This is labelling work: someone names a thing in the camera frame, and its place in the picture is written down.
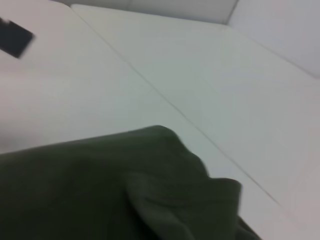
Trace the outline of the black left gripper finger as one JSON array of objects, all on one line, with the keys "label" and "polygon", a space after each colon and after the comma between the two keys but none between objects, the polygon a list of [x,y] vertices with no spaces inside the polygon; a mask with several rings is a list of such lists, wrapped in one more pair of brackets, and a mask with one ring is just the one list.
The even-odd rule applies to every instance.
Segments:
[{"label": "black left gripper finger", "polygon": [[19,59],[34,40],[35,35],[22,26],[0,19],[0,50]]}]

